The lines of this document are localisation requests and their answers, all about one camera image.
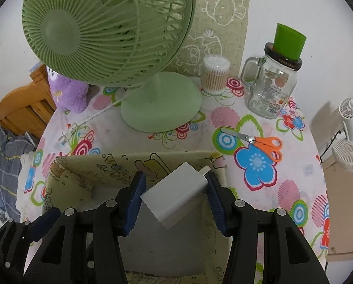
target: brown cardboard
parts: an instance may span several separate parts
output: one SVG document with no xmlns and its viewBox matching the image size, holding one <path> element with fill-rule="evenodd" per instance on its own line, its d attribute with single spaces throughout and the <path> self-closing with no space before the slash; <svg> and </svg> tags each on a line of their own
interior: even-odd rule
<svg viewBox="0 0 353 284">
<path fill-rule="evenodd" d="M 348 260 L 353 257 L 353 173 L 332 158 L 323 168 L 330 208 L 328 261 Z"/>
</svg>

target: fan base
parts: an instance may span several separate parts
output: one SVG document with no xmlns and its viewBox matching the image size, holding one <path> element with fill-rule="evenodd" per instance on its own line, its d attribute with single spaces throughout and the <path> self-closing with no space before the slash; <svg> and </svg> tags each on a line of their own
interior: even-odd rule
<svg viewBox="0 0 353 284">
<path fill-rule="evenodd" d="M 129 90 L 121 114 L 132 128 L 162 133 L 188 123 L 199 112 L 201 93 L 186 76 L 160 72 L 137 91 Z"/>
</svg>

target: table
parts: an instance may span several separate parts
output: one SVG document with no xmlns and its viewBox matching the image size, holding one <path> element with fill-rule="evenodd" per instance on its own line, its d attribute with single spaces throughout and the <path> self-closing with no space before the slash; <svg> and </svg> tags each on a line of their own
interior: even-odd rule
<svg viewBox="0 0 353 284">
<path fill-rule="evenodd" d="M 200 84 L 199 78 L 192 80 Z M 83 113 L 56 110 L 40 141 L 32 173 L 28 177 L 23 199 L 27 203 L 22 207 L 23 221 L 33 221 L 41 215 L 46 177 L 56 156 L 217 149 L 224 155 L 224 161 L 217 165 L 227 168 L 227 183 L 234 195 L 257 209 L 286 209 L 322 266 L 325 265 L 329 241 L 325 179 L 313 137 L 293 97 L 289 98 L 277 119 L 267 120 L 246 108 L 244 88 L 239 80 L 229 78 L 226 91 L 221 96 L 210 96 L 202 91 L 201 110 L 189 123 L 172 131 L 136 131 L 122 120 L 118 104 L 78 127 L 70 142 L 60 143 L 58 139 L 62 131 L 120 99 L 124 93 L 123 88 L 92 87 L 88 96 L 89 106 Z M 248 135 L 279 137 L 283 141 L 282 161 L 272 162 L 253 145 L 222 133 L 219 129 L 222 126 Z M 148 174 L 162 169 L 162 161 L 154 160 L 153 167 L 144 162 L 138 169 L 148 170 Z M 258 238 L 256 281 L 261 279 L 264 261 L 263 234 Z"/>
</svg>

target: plush toy face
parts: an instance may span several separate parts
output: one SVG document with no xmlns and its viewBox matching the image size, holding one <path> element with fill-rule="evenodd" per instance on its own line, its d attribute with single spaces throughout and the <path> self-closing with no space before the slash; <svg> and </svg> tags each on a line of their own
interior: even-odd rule
<svg viewBox="0 0 353 284">
<path fill-rule="evenodd" d="M 83 112 L 87 107 L 88 84 L 60 75 L 47 67 L 50 92 L 62 111 Z"/>
</svg>

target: white power adapter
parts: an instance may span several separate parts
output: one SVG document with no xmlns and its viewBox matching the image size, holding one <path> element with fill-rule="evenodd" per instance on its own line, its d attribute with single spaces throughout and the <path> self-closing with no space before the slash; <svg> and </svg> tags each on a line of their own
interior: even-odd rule
<svg viewBox="0 0 353 284">
<path fill-rule="evenodd" d="M 209 171 L 210 167 L 206 166 L 197 172 L 185 162 L 141 195 L 141 198 L 158 221 L 169 229 L 204 198 L 208 186 L 204 175 Z"/>
</svg>

